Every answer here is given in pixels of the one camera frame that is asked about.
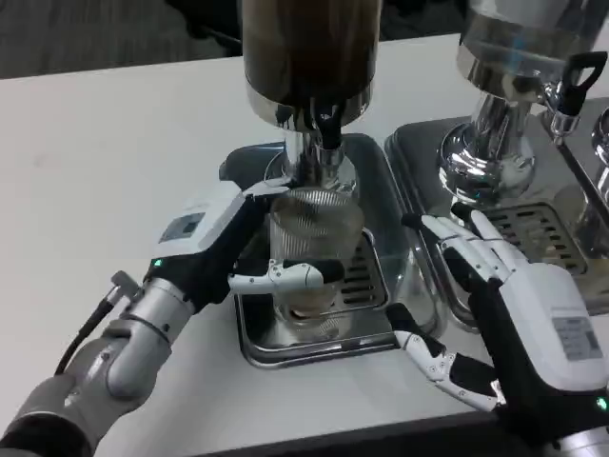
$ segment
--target label on robotic hand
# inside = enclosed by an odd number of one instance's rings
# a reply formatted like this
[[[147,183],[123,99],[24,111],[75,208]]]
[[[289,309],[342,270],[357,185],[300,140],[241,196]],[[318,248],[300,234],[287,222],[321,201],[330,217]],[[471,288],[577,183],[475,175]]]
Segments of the label on robotic hand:
[[[198,212],[174,219],[163,233],[159,243],[190,238],[205,215],[204,212]]]
[[[560,317],[554,318],[552,321],[569,361],[602,358],[599,340],[592,329],[590,319]]]

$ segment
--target coffee machine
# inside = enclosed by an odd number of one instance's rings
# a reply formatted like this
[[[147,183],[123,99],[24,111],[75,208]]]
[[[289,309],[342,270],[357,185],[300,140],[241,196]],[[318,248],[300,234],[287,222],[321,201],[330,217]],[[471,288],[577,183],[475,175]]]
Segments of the coffee machine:
[[[569,270],[593,314],[609,309],[609,264],[588,246],[609,227],[590,178],[605,167],[590,135],[606,101],[584,101],[606,62],[590,51],[608,10],[602,0],[471,1],[457,67],[482,92],[476,112],[403,126],[385,145],[410,211],[449,215],[456,201],[482,209],[529,259]],[[424,234],[419,243],[456,321],[474,330],[468,295]]]
[[[250,106],[281,129],[279,143],[233,151],[220,178],[242,189],[288,176],[298,187],[332,189],[363,210],[362,240],[333,306],[319,316],[278,313],[272,297],[238,295],[244,356],[261,368],[281,368],[392,349],[395,337],[382,308],[407,302],[418,323],[442,326],[401,226],[406,210],[383,150],[342,127],[364,115],[372,97],[382,0],[246,0],[243,43]],[[239,268],[268,262],[268,230]]]

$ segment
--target glass cup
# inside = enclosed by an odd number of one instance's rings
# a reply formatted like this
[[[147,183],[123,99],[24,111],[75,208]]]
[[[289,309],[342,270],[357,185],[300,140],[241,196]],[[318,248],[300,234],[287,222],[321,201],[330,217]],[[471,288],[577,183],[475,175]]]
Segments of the glass cup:
[[[270,254],[283,260],[340,260],[349,268],[363,229],[363,213],[348,196],[331,190],[291,190],[270,212]],[[332,306],[338,284],[274,296],[275,308],[297,317],[314,317]]]

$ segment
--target robotic arm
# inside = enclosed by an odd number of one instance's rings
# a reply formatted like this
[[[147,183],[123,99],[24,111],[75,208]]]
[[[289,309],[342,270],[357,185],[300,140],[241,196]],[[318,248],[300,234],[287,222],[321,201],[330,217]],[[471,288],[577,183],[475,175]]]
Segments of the robotic arm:
[[[234,274],[272,199],[288,186],[280,179],[241,191],[223,182],[215,192],[189,201],[161,237],[143,285],[123,272],[112,278],[112,290],[79,331],[55,376],[32,392],[10,424],[0,455],[91,456],[110,427],[147,400],[171,346],[207,304],[222,303],[231,291],[273,293],[342,280],[339,261],[271,260],[263,276]],[[122,300],[128,304],[120,318],[72,359]]]
[[[457,204],[453,212],[475,233],[442,217],[403,222],[437,241],[470,293],[494,368],[447,352],[417,330],[405,307],[394,305],[387,316],[400,346],[437,387],[497,412],[531,446],[601,455],[609,446],[609,373],[573,278],[562,268],[529,263],[480,211]]]

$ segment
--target green indicator light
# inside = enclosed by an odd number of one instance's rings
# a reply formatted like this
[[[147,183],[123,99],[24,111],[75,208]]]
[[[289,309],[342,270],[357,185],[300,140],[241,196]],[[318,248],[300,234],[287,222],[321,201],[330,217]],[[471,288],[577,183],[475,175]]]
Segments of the green indicator light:
[[[599,397],[599,398],[597,399],[597,406],[598,406],[600,409],[602,409],[603,411],[606,411],[606,410],[607,410],[607,408],[609,408],[609,405],[607,404],[607,400],[605,400],[605,399],[604,399],[604,398],[602,398],[602,397]]]

